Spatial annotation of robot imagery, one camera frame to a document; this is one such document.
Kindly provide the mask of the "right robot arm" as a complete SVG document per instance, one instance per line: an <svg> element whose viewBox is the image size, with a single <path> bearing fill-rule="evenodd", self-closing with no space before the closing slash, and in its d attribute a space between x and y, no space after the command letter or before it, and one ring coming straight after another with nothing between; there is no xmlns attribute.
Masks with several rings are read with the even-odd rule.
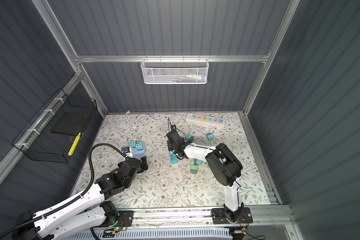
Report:
<svg viewBox="0 0 360 240"><path fill-rule="evenodd" d="M244 208L244 203L239 197L241 185L237 181L243 166L238 158L223 143L215 147L197 145L180 137L176 130L169 131L166 136L169 151L179 159L201 160L208 164L213 176L224 189L225 216L231 222L235 222Z"/></svg>

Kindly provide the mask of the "white long power strip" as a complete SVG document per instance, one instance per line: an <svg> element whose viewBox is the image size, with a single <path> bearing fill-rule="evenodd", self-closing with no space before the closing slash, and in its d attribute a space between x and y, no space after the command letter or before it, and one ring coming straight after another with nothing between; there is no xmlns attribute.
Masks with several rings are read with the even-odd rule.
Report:
<svg viewBox="0 0 360 240"><path fill-rule="evenodd" d="M196 113L187 113L186 116L187 123L200 124L206 126L214 126L214 127L224 127L226 120L217 117L205 116Z"/></svg>

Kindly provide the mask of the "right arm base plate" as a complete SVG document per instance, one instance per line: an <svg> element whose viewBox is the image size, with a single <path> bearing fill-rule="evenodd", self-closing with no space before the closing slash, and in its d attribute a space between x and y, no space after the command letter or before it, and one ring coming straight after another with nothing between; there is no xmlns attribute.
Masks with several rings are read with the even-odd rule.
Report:
<svg viewBox="0 0 360 240"><path fill-rule="evenodd" d="M221 224L252 224L253 217L249 208L239 208L232 212L228 209L214 208L211 216L215 225Z"/></svg>

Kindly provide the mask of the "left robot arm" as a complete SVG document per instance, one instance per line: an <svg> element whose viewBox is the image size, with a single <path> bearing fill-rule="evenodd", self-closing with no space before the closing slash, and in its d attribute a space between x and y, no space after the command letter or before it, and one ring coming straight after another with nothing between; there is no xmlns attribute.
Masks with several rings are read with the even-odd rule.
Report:
<svg viewBox="0 0 360 240"><path fill-rule="evenodd" d="M126 158L118 168L98 178L87 191L34 214L17 219L14 240L60 240L101 225L118 226L118 211L109 198L129 188L137 174L148 170L145 156Z"/></svg>

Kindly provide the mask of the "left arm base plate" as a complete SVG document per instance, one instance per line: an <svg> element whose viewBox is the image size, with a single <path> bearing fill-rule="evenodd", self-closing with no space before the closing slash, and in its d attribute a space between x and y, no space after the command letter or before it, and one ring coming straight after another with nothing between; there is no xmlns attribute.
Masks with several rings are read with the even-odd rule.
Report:
<svg viewBox="0 0 360 240"><path fill-rule="evenodd" d="M134 219L134 211L118 211L117 213L106 213L105 221L100 227L120 228L131 227Z"/></svg>

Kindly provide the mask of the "yellow marker in basket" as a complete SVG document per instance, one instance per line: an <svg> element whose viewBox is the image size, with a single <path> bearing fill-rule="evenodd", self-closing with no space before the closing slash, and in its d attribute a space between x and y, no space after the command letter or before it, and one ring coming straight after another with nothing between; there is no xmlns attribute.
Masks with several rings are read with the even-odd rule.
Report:
<svg viewBox="0 0 360 240"><path fill-rule="evenodd" d="M78 133L77 136L75 137L75 139L74 139L74 141L73 141L73 143L72 143L72 146L71 146L71 148L70 148L69 151L68 151L68 156L72 156L73 153L75 152L75 149L76 149L76 147L77 147L77 145L78 145L78 142L79 142L80 139L81 139L81 136L82 136L82 133Z"/></svg>

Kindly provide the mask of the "lavender square power socket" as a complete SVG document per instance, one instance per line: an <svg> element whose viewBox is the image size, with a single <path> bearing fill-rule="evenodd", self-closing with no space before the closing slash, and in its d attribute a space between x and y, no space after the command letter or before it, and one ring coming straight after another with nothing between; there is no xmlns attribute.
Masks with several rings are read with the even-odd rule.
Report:
<svg viewBox="0 0 360 240"><path fill-rule="evenodd" d="M142 142L144 144L144 149L142 151L137 151L136 148L131 148L132 149L132 153L133 153L133 158L137 158L140 156L143 156L146 152L146 145L143 141L138 141L138 142Z"/></svg>

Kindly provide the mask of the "pens in white basket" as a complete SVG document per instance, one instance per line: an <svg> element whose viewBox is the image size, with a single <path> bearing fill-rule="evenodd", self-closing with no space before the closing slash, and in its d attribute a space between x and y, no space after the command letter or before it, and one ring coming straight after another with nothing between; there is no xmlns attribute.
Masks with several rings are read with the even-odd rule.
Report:
<svg viewBox="0 0 360 240"><path fill-rule="evenodd" d="M207 82L207 76L205 75L180 75L172 76L166 81L171 83L196 83L205 84Z"/></svg>

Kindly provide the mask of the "black pad in basket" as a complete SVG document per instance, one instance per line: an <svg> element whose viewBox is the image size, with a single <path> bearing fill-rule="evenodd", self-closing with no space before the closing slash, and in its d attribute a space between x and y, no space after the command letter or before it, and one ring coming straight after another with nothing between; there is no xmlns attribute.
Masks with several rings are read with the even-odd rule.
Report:
<svg viewBox="0 0 360 240"><path fill-rule="evenodd" d="M91 121L90 116L64 113L52 127L51 132L67 136L76 136L83 132Z"/></svg>

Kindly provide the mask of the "green plug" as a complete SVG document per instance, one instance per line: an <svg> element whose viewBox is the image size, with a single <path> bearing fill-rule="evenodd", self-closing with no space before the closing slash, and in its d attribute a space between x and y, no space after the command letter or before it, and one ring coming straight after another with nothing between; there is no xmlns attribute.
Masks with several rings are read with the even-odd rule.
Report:
<svg viewBox="0 0 360 240"><path fill-rule="evenodd" d="M198 173L198 166L197 165L191 165L190 166L190 173L191 174L197 174Z"/></svg>

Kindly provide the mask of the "teal power strip with USB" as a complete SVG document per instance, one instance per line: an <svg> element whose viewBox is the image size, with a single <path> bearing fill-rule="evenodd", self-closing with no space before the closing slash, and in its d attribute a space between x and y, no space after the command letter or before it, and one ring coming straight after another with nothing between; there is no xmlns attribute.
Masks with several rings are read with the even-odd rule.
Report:
<svg viewBox="0 0 360 240"><path fill-rule="evenodd" d="M179 162L178 157L176 156L176 154L169 152L169 157L170 157L170 163L172 165L177 164Z"/></svg>

